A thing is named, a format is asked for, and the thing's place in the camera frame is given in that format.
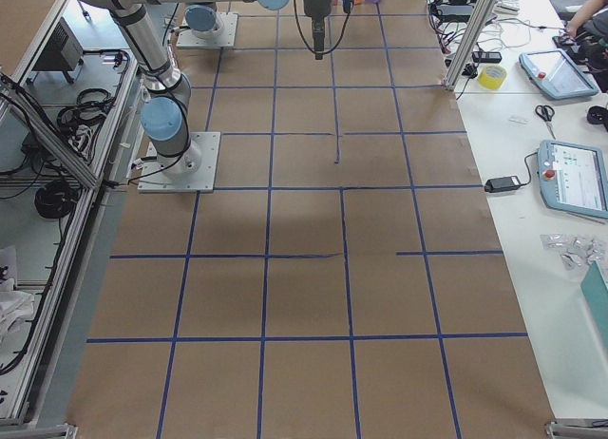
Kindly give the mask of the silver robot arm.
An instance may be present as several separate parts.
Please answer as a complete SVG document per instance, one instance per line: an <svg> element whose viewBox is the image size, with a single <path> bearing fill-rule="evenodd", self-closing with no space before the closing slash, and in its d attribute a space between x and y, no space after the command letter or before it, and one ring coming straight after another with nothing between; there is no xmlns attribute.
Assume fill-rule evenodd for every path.
<svg viewBox="0 0 608 439"><path fill-rule="evenodd" d="M280 10L289 0L81 0L100 9L106 9L118 26L124 40L134 53L144 74L143 84L151 95L151 101L142 110L168 124L169 137L165 140L146 134L155 146L161 161L168 164L182 160L195 162L200 153L191 146L187 128L186 111L190 97L190 85L182 77L180 69L172 63L167 46L155 31L148 16L148 5L163 3L194 4L203 2L242 1L257 2L267 10Z"/></svg>
<svg viewBox="0 0 608 439"><path fill-rule="evenodd" d="M267 10L281 10L290 0L256 0ZM297 0L292 0L296 26L303 43L315 60L321 60L329 52L325 49L326 18L331 14L333 0L302 0L304 14L310 18L313 45L310 46L302 32L297 14ZM177 41L178 48L216 49L232 47L235 43L238 15L221 12L216 3L191 4L185 8Z"/></svg>

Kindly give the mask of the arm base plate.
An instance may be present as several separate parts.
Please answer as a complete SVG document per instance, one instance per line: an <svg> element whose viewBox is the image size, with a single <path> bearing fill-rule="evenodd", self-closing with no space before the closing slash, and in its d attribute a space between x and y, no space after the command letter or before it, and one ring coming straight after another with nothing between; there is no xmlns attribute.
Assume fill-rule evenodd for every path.
<svg viewBox="0 0 608 439"><path fill-rule="evenodd" d="M200 20L194 13L184 15L177 48L205 49L231 48L235 44L238 14L212 12Z"/></svg>
<svg viewBox="0 0 608 439"><path fill-rule="evenodd" d="M158 156L149 142L147 156L155 160L143 165L142 180L138 182L141 193L189 193L214 191L219 158L221 134L219 132L191 132L189 149L179 161Z"/></svg>

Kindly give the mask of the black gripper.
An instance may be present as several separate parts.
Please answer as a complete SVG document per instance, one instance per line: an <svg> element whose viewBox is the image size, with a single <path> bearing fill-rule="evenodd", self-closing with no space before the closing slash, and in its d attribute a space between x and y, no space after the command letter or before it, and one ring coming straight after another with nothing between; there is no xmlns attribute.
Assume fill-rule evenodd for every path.
<svg viewBox="0 0 608 439"><path fill-rule="evenodd" d="M331 12L331 0L303 0L305 15L312 19L313 54L315 60L325 55L325 18Z"/></svg>

